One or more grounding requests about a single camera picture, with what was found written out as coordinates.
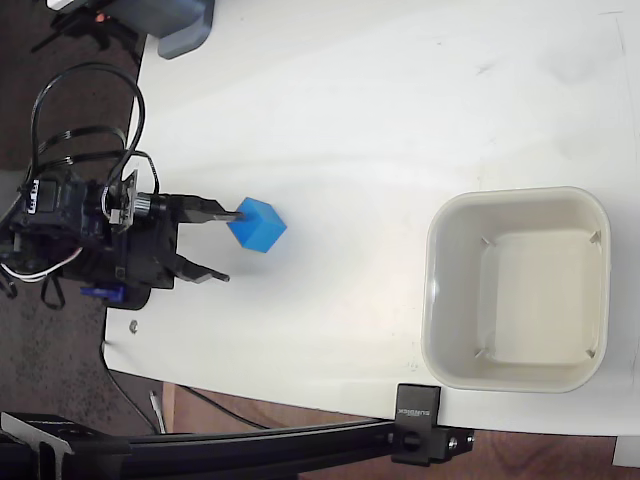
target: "wire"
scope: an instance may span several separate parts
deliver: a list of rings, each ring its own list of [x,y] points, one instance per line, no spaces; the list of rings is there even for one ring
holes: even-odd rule
[[[122,389],[118,381],[115,379],[115,377],[111,373],[111,370],[107,365],[107,361],[104,359],[104,345],[106,344],[106,338],[107,338],[107,316],[105,315],[104,323],[102,325],[102,343],[100,344],[100,351],[98,352],[98,356],[100,357],[100,362],[102,363],[102,366],[104,367],[104,370],[107,376],[109,377],[109,380],[111,381],[113,386],[116,387],[116,390],[118,390],[120,395],[122,395],[122,397],[127,401],[127,403],[131,405],[131,408],[133,408],[133,410],[138,414],[138,416],[140,416],[140,418],[144,421],[144,423],[147,424],[151,432],[153,432],[155,435],[160,435],[160,430],[158,429],[158,427],[156,427],[156,425],[151,421],[151,419],[142,410],[140,410],[140,407],[136,404],[136,402],[134,402],[131,399],[129,395],[127,395],[127,392],[125,392]]]
[[[235,412],[232,412],[231,410],[229,410],[229,409],[223,407],[222,405],[220,405],[215,400],[210,399],[209,397],[201,394],[200,392],[198,392],[197,390],[194,390],[191,387],[186,387],[184,385],[179,385],[179,387],[182,388],[183,390],[186,390],[190,394],[195,395],[200,400],[202,400],[203,402],[208,403],[212,407],[217,408],[218,410],[220,410],[225,415],[229,415],[231,418],[234,418],[237,421],[244,423],[245,425],[249,425],[250,427],[257,428],[258,430],[269,430],[269,427],[265,427],[264,425],[261,425],[260,423],[254,422],[253,420],[249,420],[248,418],[244,418],[243,416],[238,415]]]
[[[55,272],[59,268],[62,268],[65,265],[67,265],[68,263],[73,262],[76,258],[78,258],[78,255],[80,255],[81,253],[82,253],[82,248],[78,248],[66,260],[63,260],[62,262],[55,264],[53,267],[49,267],[46,270],[44,270],[42,272],[38,272],[38,273],[18,273],[18,272],[14,272],[8,266],[6,266],[4,263],[0,264],[0,266],[2,267],[2,269],[5,272],[7,272],[9,275],[11,275],[14,278],[17,278],[18,280],[22,280],[23,282],[26,282],[26,283],[36,283],[36,282],[40,282],[40,281],[44,280],[47,277],[47,275],[50,275],[51,273]]]
[[[75,67],[71,67],[68,70],[65,70],[64,72],[59,73],[58,75],[53,77],[36,97],[36,101],[31,112],[31,166],[27,170],[25,182],[22,187],[22,195],[24,198],[26,198],[27,191],[31,188],[31,183],[33,183],[40,165],[40,142],[38,141],[38,125],[40,122],[40,111],[42,110],[42,104],[45,97],[51,91],[51,89],[63,78],[66,78],[78,72],[90,70],[111,73],[112,75],[120,77],[133,91],[135,99],[138,103],[138,125],[136,126],[135,133],[133,134],[131,144],[124,151],[122,157],[118,160],[118,163],[114,166],[114,168],[111,169],[109,177],[107,178],[104,189],[102,191],[102,197],[100,200],[102,213],[106,218],[110,218],[110,214],[107,211],[106,206],[109,188],[111,187],[111,184],[116,180],[116,178],[118,178],[118,175],[122,175],[124,167],[135,152],[138,143],[140,143],[140,138],[142,137],[142,130],[144,128],[144,122],[146,118],[146,108],[142,92],[140,91],[135,78],[126,73],[124,70],[114,67],[113,65],[108,65],[106,63],[83,63],[80,65],[76,65]]]
[[[46,142],[42,142],[38,147],[38,153],[42,155],[49,148],[54,145],[58,145],[66,140],[73,138],[84,137],[87,135],[96,135],[100,133],[107,133],[116,137],[120,143],[120,146],[124,149],[127,144],[127,139],[124,132],[119,128],[110,127],[108,125],[94,125],[91,127],[75,128],[73,130],[65,130],[64,132],[57,133],[49,138]]]

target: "metal clamp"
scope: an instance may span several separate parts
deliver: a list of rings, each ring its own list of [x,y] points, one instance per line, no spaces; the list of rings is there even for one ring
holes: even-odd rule
[[[429,466],[470,452],[474,431],[437,425],[440,387],[398,385],[391,460]]]

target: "black bracket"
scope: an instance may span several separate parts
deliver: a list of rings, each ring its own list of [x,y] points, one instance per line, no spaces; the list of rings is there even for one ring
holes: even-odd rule
[[[122,462],[131,453],[126,439],[57,415],[3,412],[0,425],[37,454],[36,478],[41,480],[119,480]]]
[[[426,467],[473,449],[473,430],[437,425],[439,406],[440,387],[398,385],[393,462]]]

